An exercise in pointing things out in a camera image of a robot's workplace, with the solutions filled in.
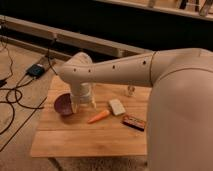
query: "table top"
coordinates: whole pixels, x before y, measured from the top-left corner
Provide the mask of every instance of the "table top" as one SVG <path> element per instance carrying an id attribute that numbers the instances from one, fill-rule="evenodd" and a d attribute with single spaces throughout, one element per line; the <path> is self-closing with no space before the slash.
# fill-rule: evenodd
<path id="1" fill-rule="evenodd" d="M 108 108 L 108 101 L 119 99 L 126 114 L 146 121 L 150 88 L 136 87 L 132 97 L 126 96 L 127 86 L 95 84 L 97 108 L 83 105 L 78 113 L 61 117 L 54 110 L 54 101 L 69 93 L 69 86 L 55 76 L 45 108 L 32 143 L 32 157 L 98 157 L 146 155 L 146 131 L 142 132 L 121 123 L 123 116 L 113 116 L 88 124 L 94 114 Z"/>

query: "carrot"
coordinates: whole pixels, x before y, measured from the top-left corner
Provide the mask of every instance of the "carrot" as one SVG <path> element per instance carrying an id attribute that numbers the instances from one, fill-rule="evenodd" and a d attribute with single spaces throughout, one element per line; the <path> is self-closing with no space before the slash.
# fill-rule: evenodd
<path id="1" fill-rule="evenodd" d="M 99 121 L 103 118 L 106 118 L 107 116 L 110 115 L 110 111 L 109 110 L 103 110 L 102 112 L 98 113 L 97 115 L 93 116 L 87 123 L 93 123 L 96 121 Z"/>

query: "cable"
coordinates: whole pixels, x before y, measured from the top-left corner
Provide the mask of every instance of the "cable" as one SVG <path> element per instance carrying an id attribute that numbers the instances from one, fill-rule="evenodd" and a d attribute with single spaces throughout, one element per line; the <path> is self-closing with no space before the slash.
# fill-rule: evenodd
<path id="1" fill-rule="evenodd" d="M 1 31 L 3 31 L 3 29 L 4 29 L 4 24 L 6 23 L 6 19 L 5 19 L 5 16 L 4 16 L 4 21 L 1 23 Z M 12 77 L 13 76 L 13 70 L 12 70 L 12 67 L 13 67 L 13 59 L 12 59 L 12 57 L 11 57 L 11 55 L 10 55 L 10 51 L 9 51 L 9 49 L 7 48 L 7 45 L 8 45 L 8 37 L 7 36 L 5 36 L 6 38 L 4 38 L 4 36 L 3 36 L 3 33 L 1 33 L 1 45 L 2 45 L 2 49 L 0 50 L 0 52 L 3 52 L 5 49 L 7 50 L 7 54 L 8 54 L 8 57 L 9 57 L 9 59 L 10 59 L 10 66 L 9 66 L 9 70 L 10 70 L 10 74 L 7 76 L 7 77 L 5 77 L 4 79 L 2 79 L 1 81 L 4 81 L 4 82 L 6 82 L 6 80 L 8 79 L 8 78 L 10 78 L 10 77 Z"/>
<path id="2" fill-rule="evenodd" d="M 37 106 L 37 108 L 39 108 L 46 100 L 47 98 L 45 97 L 41 103 Z M 4 148 L 9 144 L 9 142 L 15 137 L 15 135 L 20 131 L 20 129 L 27 123 L 27 121 L 34 115 L 34 113 L 37 110 L 34 109 L 33 112 L 28 116 L 28 118 L 23 122 L 23 124 L 21 124 L 21 126 L 14 132 L 14 134 L 10 137 L 10 139 L 4 144 L 4 146 L 0 149 L 0 152 L 2 152 L 4 150 Z"/>
<path id="3" fill-rule="evenodd" d="M 45 54 L 45 57 L 47 57 L 47 60 L 48 60 L 48 64 L 50 66 L 50 69 L 54 72 L 55 75 L 58 75 L 58 73 L 55 71 L 55 69 L 53 68 L 51 62 L 50 62 L 50 48 L 51 46 L 56 42 L 56 39 L 53 39 L 51 41 L 51 43 L 49 44 L 48 48 L 47 48 L 47 52 Z"/>
<path id="4" fill-rule="evenodd" d="M 17 84 L 15 85 L 15 87 L 13 87 L 13 88 L 0 88 L 0 90 L 2 90 L 2 91 L 8 91 L 7 94 L 6 94 L 6 101 L 0 101 L 0 104 L 7 104 L 12 109 L 12 119 L 10 120 L 9 124 L 2 131 L 0 131 L 0 135 L 2 135 L 3 133 L 5 133 L 10 128 L 10 126 L 12 125 L 12 123 L 14 121 L 14 118 L 15 118 L 15 108 L 14 108 L 13 104 L 17 103 L 21 107 L 28 108 L 28 109 L 33 109 L 34 112 L 37 111 L 37 110 L 39 110 L 39 109 L 43 109 L 43 107 L 40 107 L 40 105 L 38 107 L 29 107 L 29 106 L 25 106 L 25 105 L 23 105 L 23 104 L 20 103 L 20 100 L 23 97 L 23 93 L 19 90 L 19 88 L 22 88 L 22 87 L 25 87 L 25 86 L 29 85 L 34 80 L 32 78 L 28 82 L 26 82 L 24 84 L 21 84 L 21 82 L 24 80 L 25 77 L 26 77 L 26 75 L 23 75 L 21 77 L 21 79 L 17 82 Z M 14 93 L 15 93 L 15 101 L 9 100 L 9 95 L 11 94 L 12 91 L 14 91 Z"/>
<path id="5" fill-rule="evenodd" d="M 7 104 L 7 105 L 9 105 L 11 107 L 11 109 L 12 109 L 12 119 L 10 120 L 10 123 L 2 131 L 0 131 L 0 135 L 5 133 L 10 128 L 10 126 L 12 125 L 12 123 L 14 121 L 14 118 L 15 118 L 15 108 L 14 108 L 14 106 L 11 103 L 0 101 L 0 104 L 2 104 L 2 103 L 3 104 Z"/>

